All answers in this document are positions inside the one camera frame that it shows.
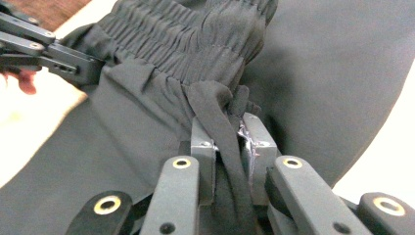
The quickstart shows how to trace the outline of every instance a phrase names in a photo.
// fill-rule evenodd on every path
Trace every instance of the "gray cloth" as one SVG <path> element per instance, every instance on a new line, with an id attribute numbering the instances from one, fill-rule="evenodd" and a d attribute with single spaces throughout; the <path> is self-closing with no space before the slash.
<path id="1" fill-rule="evenodd" d="M 254 234 L 254 208 L 227 107 L 232 104 L 232 122 L 249 107 L 247 95 L 237 95 L 248 90 L 238 83 L 262 48 L 275 9 L 273 0 L 215 0 L 199 13 L 171 1 L 122 0 L 64 40 L 106 65 L 99 85 L 88 87 L 88 100 L 0 191 L 2 234 L 62 234 L 103 191 L 126 192 L 135 203 L 147 197 L 163 163 L 190 140 L 193 117 L 220 149 L 225 172 L 217 180 L 229 192 L 215 198 L 227 207 L 212 213 L 231 215 L 208 233 L 220 226 Z M 28 193 L 18 194 L 21 189 Z"/>
<path id="2" fill-rule="evenodd" d="M 415 58 L 414 25 L 414 1 L 280 1 L 241 84 L 281 152 L 334 185 L 399 96 Z"/>
<path id="3" fill-rule="evenodd" d="M 183 2 L 199 8 L 198 3 Z M 264 50 L 245 68 L 240 81 L 250 88 L 250 99 L 262 107 L 260 117 L 281 151 L 308 160 L 333 185 L 386 120 L 415 57 L 413 25 L 413 1 L 281 1 L 268 26 Z M 94 35 L 89 30 L 79 31 L 71 43 L 82 44 Z M 152 87 L 171 87 L 163 86 L 165 75 L 154 74 L 154 65 L 130 60 L 131 55 L 119 48 L 117 53 L 107 52 L 113 48 L 107 42 L 84 48 L 104 55 L 108 62 L 101 83 L 88 89 L 91 99 L 71 112 L 33 160 L 0 190 L 1 234 L 61 234 L 89 198 L 108 189 L 127 192 L 135 201 L 144 198 L 155 186 L 161 163 L 174 156 L 180 141 L 189 139 L 194 110 L 173 109 L 187 111 L 188 97 L 181 96 L 187 93 L 173 92 L 180 90 L 177 87 L 164 90 L 174 96 L 145 99 L 148 89 L 157 93 Z M 144 90 L 135 87 L 137 77 Z M 210 101 L 220 98 L 213 103 L 216 108 L 231 102 L 231 91 L 238 84 L 232 78 L 220 79 L 234 83 L 207 83 L 215 91 L 208 94 Z M 207 89 L 201 83 L 194 88 L 196 94 Z M 201 102 L 197 95 L 193 98 L 194 104 Z M 172 105 L 160 108 L 154 105 L 159 100 Z M 220 173 L 227 177 L 223 170 Z M 232 197 L 223 191 L 220 195 Z"/>

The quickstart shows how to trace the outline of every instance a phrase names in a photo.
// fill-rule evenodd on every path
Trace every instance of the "gray fabric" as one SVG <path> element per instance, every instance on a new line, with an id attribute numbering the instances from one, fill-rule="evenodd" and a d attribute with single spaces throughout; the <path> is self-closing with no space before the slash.
<path id="1" fill-rule="evenodd" d="M 281 152 L 334 185 L 400 94 L 415 58 L 414 25 L 414 1 L 280 1 L 241 84 Z"/>
<path id="2" fill-rule="evenodd" d="M 308 160 L 334 184 L 367 148 L 401 90 L 415 56 L 413 25 L 413 1 L 281 1 L 264 50 L 246 67 L 241 83 L 262 107 L 260 117 L 282 152 Z M 154 188 L 162 162 L 189 139 L 194 114 L 183 95 L 187 88 L 182 92 L 177 79 L 166 79 L 165 73 L 155 72 L 143 58 L 134 59 L 136 54 L 117 43 L 108 46 L 111 39 L 92 30 L 101 29 L 85 28 L 78 35 L 99 35 L 88 40 L 101 44 L 79 48 L 107 60 L 100 85 L 88 89 L 91 99 L 71 112 L 33 160 L 0 190 L 1 234 L 62 234 L 83 203 L 102 191 L 121 190 L 135 201 L 144 198 Z M 81 38 L 72 45 L 84 43 Z M 220 50 L 209 53 L 226 55 Z M 219 68 L 232 72 L 220 75 L 222 83 L 216 80 L 218 74 L 210 74 L 216 77 L 210 82 L 233 91 L 239 81 L 235 72 L 242 69 L 231 63 L 234 67 L 226 70 L 229 62 L 224 62 Z M 197 78 L 187 78 L 188 84 L 197 83 Z M 136 87 L 137 80 L 142 89 Z M 170 82 L 174 89 L 166 89 Z M 173 95 L 147 99 L 146 92 Z M 158 102 L 170 105 L 159 107 Z M 227 188 L 229 182 L 219 185 Z M 220 193 L 232 197 L 226 190 Z M 234 213 L 231 209 L 225 214 Z"/>
<path id="3" fill-rule="evenodd" d="M 134 202 L 147 197 L 163 163 L 190 140 L 194 116 L 219 146 L 226 169 L 218 180 L 229 185 L 229 198 L 215 202 L 227 207 L 213 213 L 226 210 L 236 221 L 215 226 L 254 234 L 250 190 L 226 110 L 233 102 L 241 118 L 248 107 L 248 97 L 233 91 L 260 51 L 275 8 L 273 0 L 212 1 L 197 13 L 171 1 L 122 0 L 77 31 L 81 39 L 64 40 L 107 63 L 99 85 L 87 88 L 88 100 L 1 189 L 2 234 L 62 234 L 103 191 L 124 191 Z"/>

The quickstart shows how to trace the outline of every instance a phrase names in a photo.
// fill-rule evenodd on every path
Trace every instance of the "screw hole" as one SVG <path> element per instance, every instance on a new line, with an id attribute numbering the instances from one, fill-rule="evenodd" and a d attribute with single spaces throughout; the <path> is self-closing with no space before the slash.
<path id="1" fill-rule="evenodd" d="M 30 43 L 29 47 L 31 47 L 31 48 L 40 48 L 40 44 L 37 44 L 37 43 L 33 42 L 33 43 Z"/>
<path id="2" fill-rule="evenodd" d="M 94 206 L 96 214 L 105 215 L 115 212 L 121 205 L 121 199 L 117 196 L 107 196 L 100 199 Z"/>
<path id="3" fill-rule="evenodd" d="M 373 203 L 379 210 L 387 214 L 393 216 L 404 216 L 406 214 L 405 208 L 401 204 L 390 198 L 375 198 L 373 200 Z"/>
<path id="4" fill-rule="evenodd" d="M 298 165 L 299 163 L 297 163 L 296 161 L 293 161 L 293 160 L 288 160 L 287 164 L 289 164 L 289 165 Z"/>
<path id="5" fill-rule="evenodd" d="M 178 169 L 184 169 L 189 167 L 191 162 L 187 159 L 178 159 L 173 162 L 173 167 Z"/>
<path id="6" fill-rule="evenodd" d="M 170 222 L 166 222 L 160 226 L 160 233 L 162 234 L 170 234 L 174 232 L 174 230 L 176 230 L 176 227 Z"/>
<path id="7" fill-rule="evenodd" d="M 291 159 L 291 158 L 284 159 L 283 164 L 289 168 L 301 168 L 302 167 L 301 161 L 297 159 Z"/>
<path id="8" fill-rule="evenodd" d="M 64 67 L 64 66 L 59 66 L 59 70 L 60 71 L 68 71 L 68 68 Z"/>
<path id="9" fill-rule="evenodd" d="M 177 162 L 177 164 L 178 164 L 178 165 L 186 165 L 186 164 L 187 164 L 187 162 L 182 160 L 182 161 Z"/>
<path id="10" fill-rule="evenodd" d="M 333 224 L 333 227 L 336 229 L 336 231 L 338 231 L 342 234 L 349 234 L 350 233 L 350 228 L 348 228 L 347 225 L 345 225 L 343 223 L 335 222 Z"/>
<path id="11" fill-rule="evenodd" d="M 108 201 L 108 202 L 103 203 L 103 204 L 101 205 L 101 208 L 105 210 L 105 209 L 110 209 L 110 208 L 112 208 L 113 206 L 115 206 L 115 202 L 113 202 L 113 201 Z"/>

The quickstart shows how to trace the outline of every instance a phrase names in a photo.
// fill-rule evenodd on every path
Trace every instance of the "drawstring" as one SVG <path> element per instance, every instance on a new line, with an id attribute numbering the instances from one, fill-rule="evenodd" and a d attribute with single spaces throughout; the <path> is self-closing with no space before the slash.
<path id="1" fill-rule="evenodd" d="M 190 85 L 188 100 L 196 117 L 220 150 L 239 223 L 238 234 L 255 234 L 254 206 L 242 167 L 238 139 L 228 116 L 222 112 L 231 102 L 232 93 L 219 82 L 200 81 Z"/>

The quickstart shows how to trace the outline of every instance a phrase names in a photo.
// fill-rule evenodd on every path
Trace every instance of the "clothing garment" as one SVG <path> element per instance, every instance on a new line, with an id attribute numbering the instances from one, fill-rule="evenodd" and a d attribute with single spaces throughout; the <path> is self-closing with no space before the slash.
<path id="1" fill-rule="evenodd" d="M 106 65 L 99 85 L 86 88 L 88 100 L 1 189 L 4 233 L 62 234 L 90 198 L 108 190 L 135 203 L 146 198 L 163 163 L 190 141 L 196 117 L 220 149 L 217 181 L 226 186 L 218 193 L 228 197 L 215 198 L 226 203 L 212 215 L 229 216 L 205 233 L 255 234 L 235 126 L 253 106 L 238 83 L 275 10 L 273 0 L 214 0 L 201 12 L 172 1 L 121 0 L 75 33 L 82 38 L 64 40 Z M 17 195 L 23 188 L 29 193 Z M 16 210 L 21 202 L 27 205 Z"/>

